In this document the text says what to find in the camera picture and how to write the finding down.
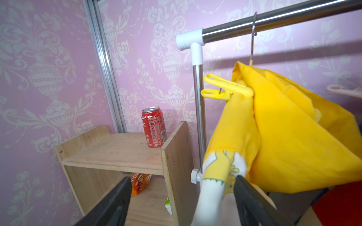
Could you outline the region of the yellow clothespin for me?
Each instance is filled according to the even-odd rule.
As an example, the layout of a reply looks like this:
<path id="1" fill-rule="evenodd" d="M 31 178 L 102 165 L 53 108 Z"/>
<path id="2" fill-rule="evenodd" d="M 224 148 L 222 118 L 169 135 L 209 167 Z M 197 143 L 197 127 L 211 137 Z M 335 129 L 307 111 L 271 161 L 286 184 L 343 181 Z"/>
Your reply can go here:
<path id="1" fill-rule="evenodd" d="M 201 96 L 204 98 L 218 99 L 223 101 L 229 101 L 233 94 L 239 93 L 244 97 L 250 98 L 254 96 L 254 92 L 251 88 L 238 84 L 214 74 L 207 74 L 204 77 L 205 82 L 217 86 L 220 89 L 203 89 Z"/>

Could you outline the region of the wooden clothes hanger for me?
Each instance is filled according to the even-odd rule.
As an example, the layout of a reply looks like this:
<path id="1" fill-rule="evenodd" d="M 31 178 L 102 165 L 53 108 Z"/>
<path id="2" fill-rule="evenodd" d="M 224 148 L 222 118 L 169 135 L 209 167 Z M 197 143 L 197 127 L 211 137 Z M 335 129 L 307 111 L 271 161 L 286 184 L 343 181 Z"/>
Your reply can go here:
<path id="1" fill-rule="evenodd" d="M 252 22 L 252 32 L 251 32 L 251 52 L 250 52 L 249 66 L 253 66 L 254 40 L 255 40 L 255 36 L 257 35 L 257 33 L 256 33 L 256 31 L 255 31 L 256 21 L 257 21 L 257 12 L 255 12 L 255 13 L 254 13 L 253 22 Z"/>

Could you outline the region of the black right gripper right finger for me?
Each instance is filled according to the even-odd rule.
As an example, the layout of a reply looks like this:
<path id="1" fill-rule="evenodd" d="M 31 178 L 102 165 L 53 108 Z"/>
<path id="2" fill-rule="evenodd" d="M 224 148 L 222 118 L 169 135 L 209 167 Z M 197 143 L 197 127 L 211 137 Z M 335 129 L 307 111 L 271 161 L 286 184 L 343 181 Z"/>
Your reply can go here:
<path id="1" fill-rule="evenodd" d="M 233 190 L 241 225 L 291 225 L 244 177 L 237 176 Z"/>

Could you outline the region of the yellow white dinosaur jacket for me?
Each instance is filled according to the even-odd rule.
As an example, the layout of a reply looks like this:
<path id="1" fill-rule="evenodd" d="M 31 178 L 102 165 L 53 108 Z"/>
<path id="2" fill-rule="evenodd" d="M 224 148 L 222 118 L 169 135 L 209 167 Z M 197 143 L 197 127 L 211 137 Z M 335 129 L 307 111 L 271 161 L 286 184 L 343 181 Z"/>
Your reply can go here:
<path id="1" fill-rule="evenodd" d="M 237 62 L 235 93 L 208 144 L 194 226 L 242 226 L 234 184 L 294 194 L 362 182 L 362 135 L 355 117 L 275 72 Z"/>

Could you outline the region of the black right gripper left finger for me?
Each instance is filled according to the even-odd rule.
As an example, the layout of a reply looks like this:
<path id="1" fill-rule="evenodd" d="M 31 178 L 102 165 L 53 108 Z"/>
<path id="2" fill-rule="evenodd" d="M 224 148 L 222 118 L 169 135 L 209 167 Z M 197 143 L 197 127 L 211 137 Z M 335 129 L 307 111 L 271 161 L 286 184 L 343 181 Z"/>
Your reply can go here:
<path id="1" fill-rule="evenodd" d="M 123 226 L 132 195 L 130 177 L 123 178 L 76 226 Z"/>

